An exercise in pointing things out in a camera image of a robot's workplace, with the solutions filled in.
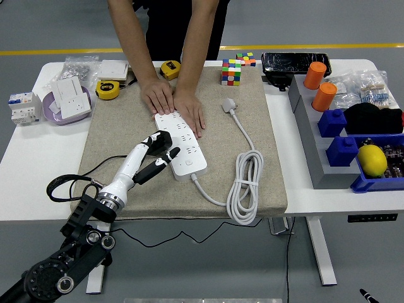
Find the person's left hand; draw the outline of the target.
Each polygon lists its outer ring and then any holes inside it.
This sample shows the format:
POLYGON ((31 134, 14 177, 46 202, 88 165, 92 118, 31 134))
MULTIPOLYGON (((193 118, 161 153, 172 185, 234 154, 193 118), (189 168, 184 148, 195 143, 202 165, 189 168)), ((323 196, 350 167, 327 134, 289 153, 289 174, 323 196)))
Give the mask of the person's left hand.
POLYGON ((170 108, 181 114, 197 139, 202 137, 202 130, 206 128, 205 117, 202 103, 194 90, 176 88, 170 108))

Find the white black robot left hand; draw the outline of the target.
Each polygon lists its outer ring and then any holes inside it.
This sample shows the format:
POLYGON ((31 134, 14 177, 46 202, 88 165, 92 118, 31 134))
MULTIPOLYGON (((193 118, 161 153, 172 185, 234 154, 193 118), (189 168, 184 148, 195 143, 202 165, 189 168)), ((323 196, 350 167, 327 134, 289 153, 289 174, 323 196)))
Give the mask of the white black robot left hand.
POLYGON ((159 130, 153 133, 132 149, 112 183, 101 189, 97 199, 101 203, 111 203, 117 209, 124 208, 128 202, 127 192, 135 184, 142 185, 163 171, 180 150, 179 147, 172 147, 169 132, 159 130), (161 156, 144 169, 140 169, 147 155, 161 156))

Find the person's right hand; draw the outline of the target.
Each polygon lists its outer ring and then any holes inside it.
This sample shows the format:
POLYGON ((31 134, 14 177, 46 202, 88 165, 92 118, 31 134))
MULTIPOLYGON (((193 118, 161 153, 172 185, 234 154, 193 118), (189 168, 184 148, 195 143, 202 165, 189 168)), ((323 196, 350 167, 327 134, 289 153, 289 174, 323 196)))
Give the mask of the person's right hand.
POLYGON ((170 114, 174 111, 173 89, 165 79, 148 78, 139 81, 141 99, 150 112, 154 114, 170 114))

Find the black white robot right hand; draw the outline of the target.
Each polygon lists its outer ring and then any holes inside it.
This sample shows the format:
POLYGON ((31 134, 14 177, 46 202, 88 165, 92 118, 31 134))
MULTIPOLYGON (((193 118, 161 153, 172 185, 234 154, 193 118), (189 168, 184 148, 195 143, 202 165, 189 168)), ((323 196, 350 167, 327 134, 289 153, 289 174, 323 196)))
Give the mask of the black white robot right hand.
POLYGON ((376 300, 369 292, 367 292, 366 290, 364 290, 363 288, 361 288, 360 293, 362 294, 362 296, 364 297, 364 299, 368 302, 368 303, 379 303, 378 300, 376 300))

